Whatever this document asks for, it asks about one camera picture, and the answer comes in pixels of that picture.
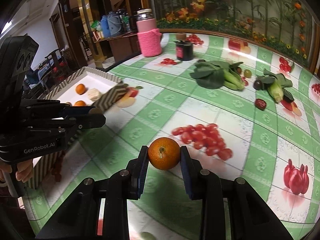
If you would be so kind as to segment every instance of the green checkered tablecloth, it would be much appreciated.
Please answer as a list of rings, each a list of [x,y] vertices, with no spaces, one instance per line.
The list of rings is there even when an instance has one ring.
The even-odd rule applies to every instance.
[[[164,66],[164,58],[175,58],[174,34],[164,34],[163,53],[130,59],[110,72],[130,87],[142,86],[134,103],[126,108],[113,106],[105,113],[106,125],[86,132],[70,149],[62,167],[62,181],[47,176],[37,190],[28,189],[24,204],[31,226],[38,232],[70,192],[86,177],[110,177],[138,156],[142,145],[159,137],[172,137],[183,145],[172,129],[198,123],[216,123],[233,157],[222,161],[204,150],[188,149],[203,168],[221,178],[245,178],[267,202],[294,239],[311,230],[320,217],[320,100],[311,86],[320,83],[307,70],[295,65],[287,78],[293,87],[302,116],[275,104],[265,91],[253,89],[255,76],[264,68],[279,72],[276,53],[250,45],[249,55],[230,52],[227,38],[200,35],[203,45],[194,46],[195,59],[175,66]],[[252,78],[243,91],[226,87],[207,90],[190,77],[197,59],[243,61]],[[267,109],[254,107],[256,98],[267,102]],[[308,166],[309,188],[294,195],[283,181],[284,168]],[[230,239],[228,206],[225,203],[227,239]],[[156,239],[198,239],[201,202],[190,201],[185,193],[180,167],[170,171],[149,166],[145,190],[139,201],[128,202],[131,239],[142,239],[148,232]]]

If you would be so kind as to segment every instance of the wooden cabinet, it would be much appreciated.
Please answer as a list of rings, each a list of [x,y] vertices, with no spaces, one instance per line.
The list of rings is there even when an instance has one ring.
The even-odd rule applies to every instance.
[[[107,38],[98,42],[100,43],[102,49],[110,46],[112,55],[116,62],[130,56],[134,52],[140,51],[136,33],[129,33],[120,37]]]

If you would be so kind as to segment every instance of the stack of plates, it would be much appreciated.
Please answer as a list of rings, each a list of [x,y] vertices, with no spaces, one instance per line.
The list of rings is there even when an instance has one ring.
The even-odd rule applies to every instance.
[[[110,57],[110,58],[107,58],[106,60],[104,60],[102,62],[102,67],[103,68],[108,68],[110,67],[111,65],[113,65],[115,62],[115,57]]]

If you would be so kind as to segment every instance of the blue thermos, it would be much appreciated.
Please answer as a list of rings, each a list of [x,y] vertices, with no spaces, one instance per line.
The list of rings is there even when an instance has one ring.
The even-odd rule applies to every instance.
[[[109,12],[108,25],[112,37],[121,34],[122,21],[117,13]]]
[[[110,30],[109,30],[109,24],[108,24],[108,17],[106,15],[102,16],[101,19],[101,28],[102,28],[102,33],[104,38],[108,38],[111,36]]]

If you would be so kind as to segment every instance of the bread piece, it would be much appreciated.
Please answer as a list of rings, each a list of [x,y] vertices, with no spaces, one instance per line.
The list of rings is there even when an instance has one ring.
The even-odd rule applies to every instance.
[[[88,98],[93,102],[97,101],[102,96],[101,92],[96,88],[92,88],[88,90],[87,95],[88,95]]]

